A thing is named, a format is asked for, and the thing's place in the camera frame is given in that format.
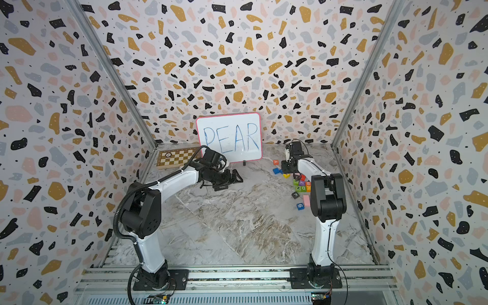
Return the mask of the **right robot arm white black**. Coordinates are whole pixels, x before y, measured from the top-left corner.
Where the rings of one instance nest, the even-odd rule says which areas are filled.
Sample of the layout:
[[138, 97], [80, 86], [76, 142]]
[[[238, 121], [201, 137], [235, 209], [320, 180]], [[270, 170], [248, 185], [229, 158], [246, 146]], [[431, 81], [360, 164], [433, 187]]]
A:
[[335, 235], [339, 221], [347, 211], [343, 176], [323, 169], [297, 141], [286, 144], [282, 170], [285, 174], [298, 174], [311, 183], [310, 208], [316, 218], [316, 232], [307, 279], [312, 285], [321, 287], [333, 277], [336, 267]]

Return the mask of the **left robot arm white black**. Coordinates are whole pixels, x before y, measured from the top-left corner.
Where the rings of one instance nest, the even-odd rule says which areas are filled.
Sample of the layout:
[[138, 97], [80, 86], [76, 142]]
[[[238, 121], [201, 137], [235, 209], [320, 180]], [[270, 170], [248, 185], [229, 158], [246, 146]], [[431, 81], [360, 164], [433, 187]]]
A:
[[139, 260], [138, 279], [153, 289], [170, 281], [158, 238], [166, 199], [198, 183], [222, 191], [242, 182], [237, 170], [227, 168], [224, 155], [201, 146], [179, 170], [147, 184], [132, 183], [116, 209], [113, 231], [119, 239], [132, 242]]

